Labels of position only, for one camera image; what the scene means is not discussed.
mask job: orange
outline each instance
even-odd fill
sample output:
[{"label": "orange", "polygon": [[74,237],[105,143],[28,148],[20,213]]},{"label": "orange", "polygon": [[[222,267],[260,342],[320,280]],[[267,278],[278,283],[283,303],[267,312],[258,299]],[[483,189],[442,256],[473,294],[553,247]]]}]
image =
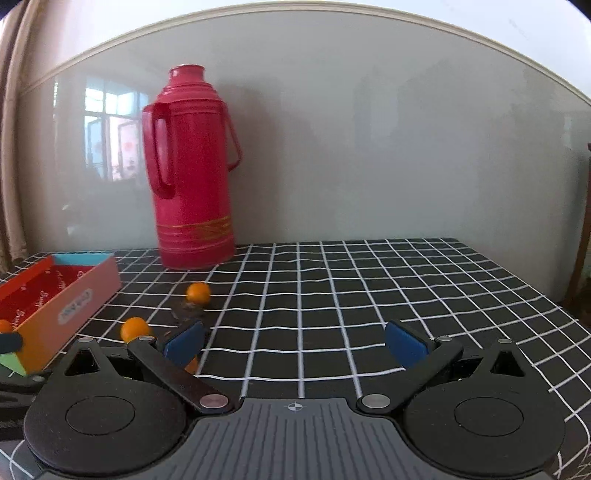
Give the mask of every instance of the orange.
[{"label": "orange", "polygon": [[191,283],[187,288],[187,301],[202,307],[209,303],[212,291],[205,282]]},{"label": "orange", "polygon": [[121,325],[121,340],[125,343],[130,343],[131,340],[136,339],[142,335],[151,335],[150,327],[140,317],[131,317]]},{"label": "orange", "polygon": [[12,323],[8,320],[0,320],[0,333],[12,332]]},{"label": "orange", "polygon": [[189,372],[191,375],[194,375],[197,373],[198,368],[199,368],[199,361],[197,360],[197,357],[194,356],[193,360],[191,360],[189,362],[189,364],[185,367],[185,371]]}]

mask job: thermos handle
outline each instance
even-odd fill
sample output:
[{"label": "thermos handle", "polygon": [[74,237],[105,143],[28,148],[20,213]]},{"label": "thermos handle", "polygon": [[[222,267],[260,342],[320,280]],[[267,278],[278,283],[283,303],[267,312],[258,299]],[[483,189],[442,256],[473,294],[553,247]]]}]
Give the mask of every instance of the thermos handle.
[{"label": "thermos handle", "polygon": [[[167,149],[170,148],[170,135],[168,134],[167,119],[169,117],[168,105],[165,103],[153,103],[142,111],[142,130],[144,132],[144,153],[146,158],[146,170],[152,191],[163,199],[171,199],[174,196],[174,187],[168,185],[162,178],[162,170],[158,159],[158,145],[156,142],[156,122],[163,119],[166,122]],[[173,178],[173,163],[167,162],[168,181]]]},{"label": "thermos handle", "polygon": [[234,130],[234,125],[232,124],[232,119],[230,118],[230,113],[228,112],[228,106],[223,102],[222,102],[222,105],[223,105],[223,116],[224,116],[225,121],[228,123],[228,128],[230,129],[230,135],[232,137],[232,141],[234,142],[234,147],[236,148],[236,153],[238,154],[238,160],[236,160],[233,164],[228,165],[228,171],[232,171],[242,161],[242,148],[240,147],[240,143],[238,143],[238,137],[236,136],[236,131]]}]

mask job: crosshair mark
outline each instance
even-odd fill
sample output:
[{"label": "crosshair mark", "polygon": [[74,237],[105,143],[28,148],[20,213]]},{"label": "crosshair mark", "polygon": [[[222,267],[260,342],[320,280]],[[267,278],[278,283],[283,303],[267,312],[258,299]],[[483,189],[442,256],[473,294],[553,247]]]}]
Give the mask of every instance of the crosshair mark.
[{"label": "crosshair mark", "polygon": [[293,413],[300,411],[302,408],[305,408],[305,406],[303,406],[301,403],[298,402],[292,402],[289,405],[285,406],[287,409],[291,410]]}]

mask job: green object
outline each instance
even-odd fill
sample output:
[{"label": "green object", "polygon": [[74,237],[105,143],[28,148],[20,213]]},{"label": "green object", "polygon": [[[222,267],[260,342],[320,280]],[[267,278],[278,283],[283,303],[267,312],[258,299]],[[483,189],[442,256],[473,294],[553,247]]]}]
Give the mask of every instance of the green object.
[{"label": "green object", "polygon": [[0,365],[4,365],[6,368],[9,368],[23,377],[27,376],[25,368],[15,353],[4,353],[0,355]]}]

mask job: metal rivet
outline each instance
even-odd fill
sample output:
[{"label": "metal rivet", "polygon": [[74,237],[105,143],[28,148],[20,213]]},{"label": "metal rivet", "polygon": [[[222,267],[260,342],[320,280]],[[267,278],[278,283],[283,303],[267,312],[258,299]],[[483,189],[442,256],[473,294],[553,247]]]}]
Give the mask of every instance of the metal rivet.
[{"label": "metal rivet", "polygon": [[372,393],[366,395],[361,399],[361,403],[367,408],[386,408],[390,405],[390,399],[386,395],[380,393]]},{"label": "metal rivet", "polygon": [[217,393],[210,393],[209,395],[205,395],[204,397],[199,400],[199,403],[203,408],[224,408],[228,402],[228,397],[225,395],[219,395]]}]

